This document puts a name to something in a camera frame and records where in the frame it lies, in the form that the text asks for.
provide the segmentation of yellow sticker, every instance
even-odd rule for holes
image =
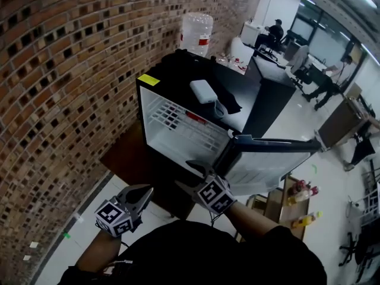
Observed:
[[[140,77],[138,77],[137,79],[140,79],[141,81],[143,81],[147,84],[150,84],[152,87],[154,87],[157,83],[160,82],[160,80],[155,79],[154,77],[149,76],[147,74],[143,74]]]

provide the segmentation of mini fridge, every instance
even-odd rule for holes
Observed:
[[[163,62],[150,69],[144,78],[137,78],[140,118],[148,147],[199,177],[201,174],[186,161],[211,164],[230,182],[234,195],[275,189],[282,176],[319,150],[320,144],[315,140],[268,140],[243,133],[250,114],[256,113],[253,107],[259,83],[208,59],[195,58],[220,74],[216,76],[221,85],[234,95],[242,110],[226,115],[225,119],[216,117],[213,109],[200,104],[192,94],[189,83],[199,76],[192,77],[189,73],[195,69],[184,75]],[[211,79],[209,74],[204,78]],[[247,98],[252,99],[250,104],[242,100]]]

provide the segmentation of green tape mark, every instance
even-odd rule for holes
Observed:
[[[316,174],[316,171],[317,171],[316,165],[312,164],[311,166],[314,168],[314,173]]]

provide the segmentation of yellow bottle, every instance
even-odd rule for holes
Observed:
[[[310,213],[307,216],[302,216],[299,219],[292,221],[292,228],[305,227],[310,225],[318,217],[322,216],[322,211],[317,211],[316,213]]]

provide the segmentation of red label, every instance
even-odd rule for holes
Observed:
[[[188,117],[190,117],[191,119],[193,119],[193,120],[195,120],[197,122],[200,122],[201,124],[204,124],[204,125],[206,124],[206,121],[203,118],[200,118],[199,116],[197,116],[197,115],[195,115],[195,114],[193,114],[193,113],[191,113],[189,111],[186,111],[186,115]]]
[[[209,39],[200,39],[199,40],[199,45],[208,45],[209,41],[210,41]]]

